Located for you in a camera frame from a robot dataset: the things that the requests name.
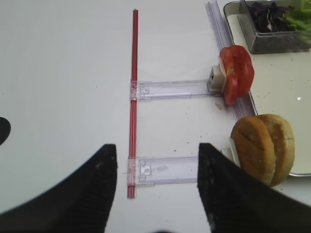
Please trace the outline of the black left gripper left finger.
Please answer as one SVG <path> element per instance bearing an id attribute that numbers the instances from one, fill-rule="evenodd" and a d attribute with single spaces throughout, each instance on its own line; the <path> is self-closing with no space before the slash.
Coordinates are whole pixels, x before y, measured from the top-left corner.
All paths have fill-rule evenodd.
<path id="1" fill-rule="evenodd" d="M 2 233 L 103 233 L 117 184 L 117 150 L 103 145 L 42 195 L 0 216 Z"/>

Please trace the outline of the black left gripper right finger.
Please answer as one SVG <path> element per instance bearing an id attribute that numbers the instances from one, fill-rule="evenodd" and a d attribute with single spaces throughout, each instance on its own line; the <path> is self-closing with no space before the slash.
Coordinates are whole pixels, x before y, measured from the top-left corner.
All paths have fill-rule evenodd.
<path id="1" fill-rule="evenodd" d="M 197 187 L 213 233 L 309 233 L 311 208 L 259 182 L 210 143 L 198 153 Z"/>

